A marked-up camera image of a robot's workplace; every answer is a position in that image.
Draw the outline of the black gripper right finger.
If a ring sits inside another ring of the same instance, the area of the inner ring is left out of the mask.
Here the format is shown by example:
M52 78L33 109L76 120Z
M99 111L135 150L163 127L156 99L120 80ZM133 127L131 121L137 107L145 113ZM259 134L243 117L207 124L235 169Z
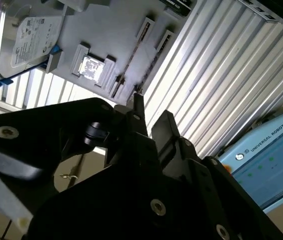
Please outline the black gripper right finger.
M199 158L165 110L151 129L179 240L283 240L283 233L214 157Z

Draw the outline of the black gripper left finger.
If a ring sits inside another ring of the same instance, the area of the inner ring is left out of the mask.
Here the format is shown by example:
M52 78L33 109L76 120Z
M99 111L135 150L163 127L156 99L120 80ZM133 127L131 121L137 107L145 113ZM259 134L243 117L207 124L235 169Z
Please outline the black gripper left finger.
M161 175L155 142L138 112L117 112L95 97L0 114L0 209L25 222L28 233L39 209L61 193L54 186L59 164L95 147L107 149L104 170Z

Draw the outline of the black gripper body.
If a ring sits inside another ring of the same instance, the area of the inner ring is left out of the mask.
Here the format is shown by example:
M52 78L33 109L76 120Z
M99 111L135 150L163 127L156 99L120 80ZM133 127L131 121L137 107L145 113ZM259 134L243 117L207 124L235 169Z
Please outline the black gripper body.
M111 166L49 199L35 214L29 240L218 240L218 218L205 197L206 169L179 178Z

